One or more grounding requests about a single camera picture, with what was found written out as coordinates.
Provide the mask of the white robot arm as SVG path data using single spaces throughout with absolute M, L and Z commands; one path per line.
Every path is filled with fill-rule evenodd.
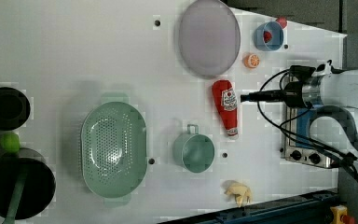
M 299 134 L 288 131 L 283 125 L 278 128 L 287 135 L 293 135 L 301 144 L 324 152 L 339 154 L 346 163 L 358 161 L 358 70 L 337 70 L 333 67 L 320 70 L 315 67 L 293 65 L 281 72 L 283 77 L 292 78 L 277 90 L 243 94 L 243 102 L 283 102 L 287 107 L 302 110 L 309 117 L 311 127 L 316 121 L 327 118 L 339 124 L 343 133 L 332 129 L 322 133 Z

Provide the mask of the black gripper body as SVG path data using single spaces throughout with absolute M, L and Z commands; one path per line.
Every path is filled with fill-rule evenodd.
M 302 97 L 302 83 L 300 81 L 289 82 L 283 88 L 283 100 L 291 108 L 305 108 Z

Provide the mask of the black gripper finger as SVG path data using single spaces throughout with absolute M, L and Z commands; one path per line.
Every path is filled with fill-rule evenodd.
M 248 94 L 242 94 L 240 97 L 242 102 L 282 102 L 283 93 L 280 90 L 273 91 L 255 91 Z

